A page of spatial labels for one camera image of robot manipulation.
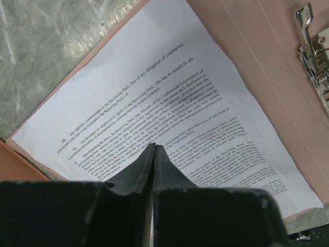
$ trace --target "black object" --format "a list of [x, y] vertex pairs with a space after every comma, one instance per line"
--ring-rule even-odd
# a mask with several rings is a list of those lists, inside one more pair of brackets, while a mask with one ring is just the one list
[[155, 246], [287, 244], [268, 193], [198, 188], [150, 144], [105, 183], [0, 183], [0, 246], [149, 246], [152, 190]]

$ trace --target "concrete floor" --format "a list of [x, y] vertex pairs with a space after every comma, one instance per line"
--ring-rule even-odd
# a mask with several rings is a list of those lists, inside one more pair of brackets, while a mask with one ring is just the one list
[[[0, 0], [0, 138], [6, 140], [138, 2]], [[325, 224], [328, 214], [329, 204], [286, 227], [293, 233]]]

